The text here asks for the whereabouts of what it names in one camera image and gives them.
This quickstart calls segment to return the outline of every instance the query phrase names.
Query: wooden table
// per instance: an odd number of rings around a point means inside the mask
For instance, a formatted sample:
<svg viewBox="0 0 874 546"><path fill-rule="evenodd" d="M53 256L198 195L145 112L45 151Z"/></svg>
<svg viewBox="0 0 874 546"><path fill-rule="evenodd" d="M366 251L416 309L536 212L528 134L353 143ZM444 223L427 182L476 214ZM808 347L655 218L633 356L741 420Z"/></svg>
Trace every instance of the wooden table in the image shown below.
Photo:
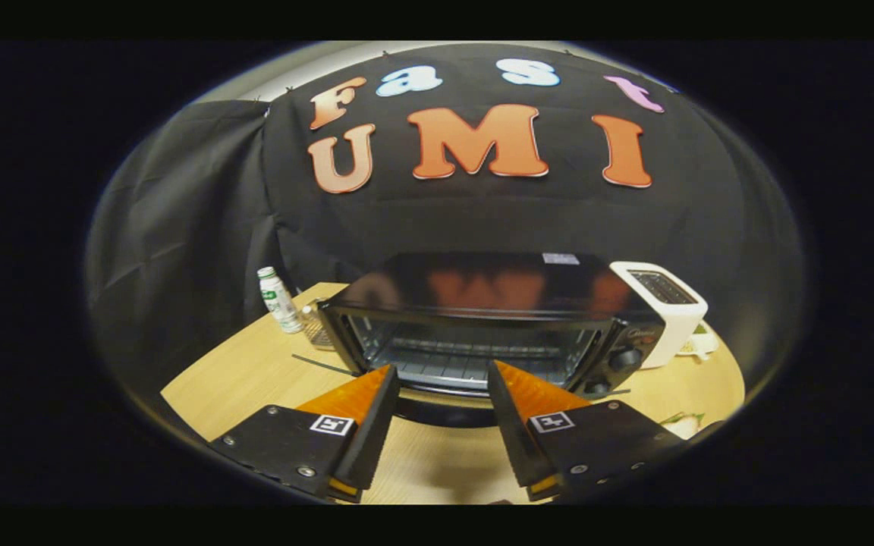
<svg viewBox="0 0 874 546"><path fill-rule="evenodd" d="M294 298L302 307L330 297L346 284L321 283ZM202 356L161 391L174 411L205 440L229 431L266 404L296 407L353 379L292 356L346 369L337 353L309 345L301 333L285 334L270 315ZM621 400L662 421L677 412L703 413L703 425L727 419L744 401L744 380L731 351L721 346L706 362L676 356L666 366L640 370L603 401ZM403 390L402 397L490 408L489 400L440 397ZM394 417L373 487L364 504L528 504L514 480L501 432L491 428L442 428Z"/></svg>

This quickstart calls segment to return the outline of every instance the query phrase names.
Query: black metal plate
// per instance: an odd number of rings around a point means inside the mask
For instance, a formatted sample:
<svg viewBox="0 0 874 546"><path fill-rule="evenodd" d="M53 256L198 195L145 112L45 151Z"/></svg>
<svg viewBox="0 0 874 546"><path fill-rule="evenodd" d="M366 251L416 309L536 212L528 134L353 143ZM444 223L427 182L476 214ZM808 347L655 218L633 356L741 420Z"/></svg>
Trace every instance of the black metal plate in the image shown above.
<svg viewBox="0 0 874 546"><path fill-rule="evenodd" d="M326 498L331 473L355 429L353 419L270 405L216 438L211 447L282 484ZM314 473L306 475L309 470Z"/></svg>
<svg viewBox="0 0 874 546"><path fill-rule="evenodd" d="M594 491L599 480L641 470L686 444L621 401L528 419L528 429L561 475L562 491Z"/></svg>

